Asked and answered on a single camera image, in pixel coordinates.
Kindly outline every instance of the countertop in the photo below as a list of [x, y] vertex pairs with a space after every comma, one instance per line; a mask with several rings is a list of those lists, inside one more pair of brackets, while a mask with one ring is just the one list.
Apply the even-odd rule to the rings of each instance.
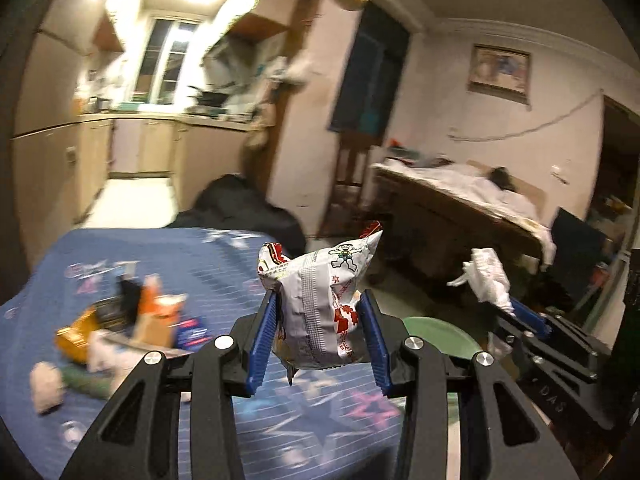
[[104, 119], [148, 119], [155, 121], [177, 121], [193, 126], [210, 126], [213, 128], [223, 128], [227, 130], [239, 130], [248, 132], [251, 129], [249, 124], [235, 123], [232, 121], [220, 121], [205, 116], [187, 114], [168, 114], [162, 112], [104, 112], [100, 114], [82, 114], [78, 116], [79, 123], [89, 121], [101, 121]]

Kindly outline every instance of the framed picture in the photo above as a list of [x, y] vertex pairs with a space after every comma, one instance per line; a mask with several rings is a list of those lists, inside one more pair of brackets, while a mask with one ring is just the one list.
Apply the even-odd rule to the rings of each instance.
[[468, 89], [529, 104], [531, 54], [475, 44]]

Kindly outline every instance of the wire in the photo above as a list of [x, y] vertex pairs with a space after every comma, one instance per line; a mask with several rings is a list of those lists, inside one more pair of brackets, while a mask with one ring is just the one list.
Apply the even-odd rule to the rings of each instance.
[[600, 89], [595, 94], [590, 95], [587, 99], [582, 101], [580, 104], [571, 108], [571, 110], [569, 110], [567, 113], [560, 115], [551, 121], [542, 123], [539, 126], [536, 126], [535, 128], [529, 128], [528, 130], [524, 130], [522, 132], [507, 134], [504, 136], [495, 136], [495, 137], [459, 137], [452, 134], [447, 134], [447, 137], [449, 137], [449, 139], [453, 140], [454, 142], [493, 142], [494, 140], [513, 139], [513, 137], [522, 137], [527, 134], [533, 134], [535, 132], [543, 130], [548, 126], [553, 126], [554, 124], [558, 124], [559, 122], [564, 121], [567, 117], [570, 117], [571, 115], [575, 114], [578, 110], [581, 110], [582, 108], [584, 108], [586, 105], [591, 103], [591, 101], [593, 101], [597, 97], [601, 97], [603, 93], [604, 92], [602, 91], [602, 89]]

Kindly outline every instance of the metal pivot bolt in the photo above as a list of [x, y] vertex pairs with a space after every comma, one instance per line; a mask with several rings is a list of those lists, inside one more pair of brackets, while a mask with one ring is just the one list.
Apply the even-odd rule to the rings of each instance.
[[491, 366], [494, 364], [494, 356], [489, 354], [489, 352], [480, 352], [476, 356], [476, 361], [478, 361], [482, 366]]
[[419, 350], [424, 346], [424, 341], [415, 335], [408, 337], [404, 340], [404, 346], [410, 348], [411, 350]]
[[160, 362], [162, 359], [162, 354], [160, 352], [149, 352], [145, 355], [145, 363], [148, 365], [155, 365]]
[[234, 345], [234, 339], [229, 335], [221, 335], [213, 342], [218, 350], [226, 350]]

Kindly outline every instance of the pink star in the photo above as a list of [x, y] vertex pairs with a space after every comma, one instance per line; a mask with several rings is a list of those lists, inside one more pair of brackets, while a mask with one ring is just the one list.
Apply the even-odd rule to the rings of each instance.
[[[396, 416], [399, 413], [382, 394], [367, 395], [360, 392], [353, 392], [351, 397], [356, 400], [357, 404], [353, 411], [347, 413], [347, 415], [354, 418], [370, 418], [379, 430], [386, 428], [386, 420], [388, 418]], [[376, 403], [378, 409], [382, 411], [368, 411], [369, 406], [373, 403]]]

